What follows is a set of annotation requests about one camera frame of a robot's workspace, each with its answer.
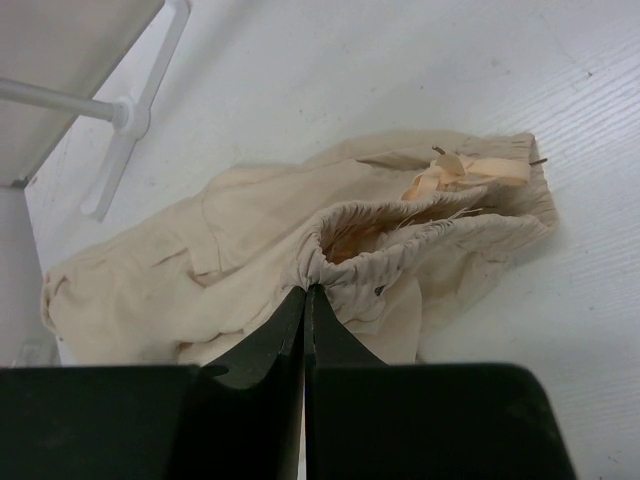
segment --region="drawstring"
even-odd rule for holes
[[[523,186],[529,183],[529,164],[505,158],[473,158],[454,155],[434,147],[440,156],[416,176],[400,197],[401,200],[416,200],[434,191],[446,191],[451,185],[475,187],[489,183]]]

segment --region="white bracket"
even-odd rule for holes
[[[130,96],[119,98],[114,103],[100,102],[5,78],[0,79],[0,98],[4,100],[111,122],[115,132],[98,176],[80,207],[85,215],[96,220],[102,220],[109,210],[131,152],[136,142],[144,137],[149,129],[151,104],[189,18],[187,0],[165,0],[165,8],[171,11],[173,17],[137,102]]]

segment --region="white metal frame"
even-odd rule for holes
[[[96,220],[102,220],[109,210],[131,152],[149,129],[151,105],[189,17],[187,0],[165,0],[165,8],[172,11],[173,18],[137,102],[129,95],[113,103],[100,102],[0,79],[0,98],[4,100],[93,117],[113,125],[115,131],[104,162],[81,205],[82,212]]]

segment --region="beige pants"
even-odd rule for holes
[[[48,272],[43,321],[80,363],[205,364],[292,286],[320,283],[371,351],[413,362],[421,332],[477,302],[557,223],[539,165],[518,186],[481,175],[400,200],[440,169],[433,145],[465,155],[465,168],[538,160],[530,134],[413,131],[345,141],[301,166],[229,170]]]

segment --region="white bar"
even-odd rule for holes
[[[116,112],[116,106],[112,103],[76,97],[6,78],[0,78],[0,98],[36,107],[62,110],[85,117],[99,118],[108,122],[113,120]]]

